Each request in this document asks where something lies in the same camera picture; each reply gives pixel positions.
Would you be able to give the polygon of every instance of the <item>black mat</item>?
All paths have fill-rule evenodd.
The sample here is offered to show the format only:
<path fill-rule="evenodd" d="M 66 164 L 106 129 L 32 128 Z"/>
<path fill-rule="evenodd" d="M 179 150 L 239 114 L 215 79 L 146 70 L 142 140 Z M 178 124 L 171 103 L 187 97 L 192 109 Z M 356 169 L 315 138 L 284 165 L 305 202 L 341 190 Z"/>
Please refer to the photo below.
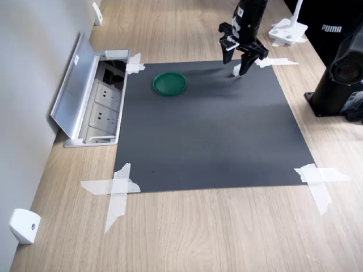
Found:
<path fill-rule="evenodd" d="M 314 160 L 271 67 L 231 77 L 222 61 L 145 65 L 128 76 L 115 171 L 131 163 L 142 192 L 301 185 L 293 168 Z M 187 78 L 157 95 L 155 76 Z"/>

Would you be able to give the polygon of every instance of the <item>open metal cover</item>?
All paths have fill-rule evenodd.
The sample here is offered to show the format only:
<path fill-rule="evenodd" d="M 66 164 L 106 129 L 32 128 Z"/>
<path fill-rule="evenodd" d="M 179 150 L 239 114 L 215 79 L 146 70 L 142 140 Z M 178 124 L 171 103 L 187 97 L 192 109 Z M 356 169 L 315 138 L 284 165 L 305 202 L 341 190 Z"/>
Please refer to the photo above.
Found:
<path fill-rule="evenodd" d="M 70 139 L 81 129 L 99 56 L 81 33 L 50 116 Z"/>

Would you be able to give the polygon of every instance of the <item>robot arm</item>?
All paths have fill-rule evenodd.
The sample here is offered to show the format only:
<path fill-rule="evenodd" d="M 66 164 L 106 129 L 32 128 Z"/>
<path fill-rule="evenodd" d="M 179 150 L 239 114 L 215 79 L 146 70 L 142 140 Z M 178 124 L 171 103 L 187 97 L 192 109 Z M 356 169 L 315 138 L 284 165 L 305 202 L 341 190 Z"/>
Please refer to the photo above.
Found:
<path fill-rule="evenodd" d="M 219 32 L 223 52 L 223 63 L 232 60 L 234 49 L 242 51 L 239 75 L 244 75 L 257 58 L 263 60 L 268 50 L 256 38 L 267 0 L 240 0 L 232 18 L 232 25 L 222 23 Z"/>

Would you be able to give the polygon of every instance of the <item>wood grain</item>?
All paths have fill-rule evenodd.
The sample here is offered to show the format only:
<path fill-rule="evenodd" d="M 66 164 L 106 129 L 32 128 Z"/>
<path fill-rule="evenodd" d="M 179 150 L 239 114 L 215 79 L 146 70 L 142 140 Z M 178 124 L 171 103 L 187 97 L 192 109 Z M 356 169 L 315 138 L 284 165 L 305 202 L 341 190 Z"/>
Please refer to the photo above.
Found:
<path fill-rule="evenodd" d="M 221 60 L 218 24 L 236 4 L 103 0 L 103 25 L 90 41 L 141 52 L 145 63 Z M 326 214 L 306 186 L 133 194 L 104 234 L 109 196 L 91 196 L 80 181 L 111 178 L 116 147 L 65 149 L 59 133 L 32 205 L 39 233 L 18 248 L 11 270 L 363 271 L 363 126 L 313 116 L 303 93 L 315 90 L 321 60 L 309 42 L 274 48 L 267 36 L 290 16 L 282 0 L 270 0 L 259 38 L 270 57 L 299 62 L 274 70 L 317 165 L 353 177 L 327 185 Z"/>

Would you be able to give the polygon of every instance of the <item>white wall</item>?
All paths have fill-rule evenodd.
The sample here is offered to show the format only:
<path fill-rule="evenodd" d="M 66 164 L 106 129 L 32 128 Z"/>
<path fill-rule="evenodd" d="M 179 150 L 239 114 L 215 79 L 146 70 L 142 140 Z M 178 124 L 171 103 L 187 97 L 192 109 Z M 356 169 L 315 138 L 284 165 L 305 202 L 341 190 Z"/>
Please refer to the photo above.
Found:
<path fill-rule="evenodd" d="M 18 245 L 11 214 L 30 209 L 52 148 L 49 112 L 78 32 L 91 33 L 92 2 L 1 0 L 0 271 L 10 269 Z"/>

